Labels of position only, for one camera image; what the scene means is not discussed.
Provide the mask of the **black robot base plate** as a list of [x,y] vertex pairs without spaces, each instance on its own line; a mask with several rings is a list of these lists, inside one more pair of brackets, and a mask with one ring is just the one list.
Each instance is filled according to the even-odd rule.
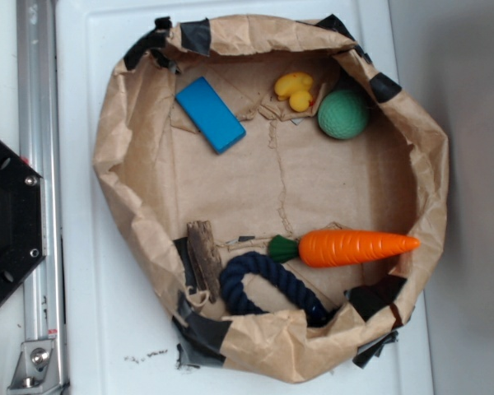
[[0,140],[0,307],[44,258],[41,187]]

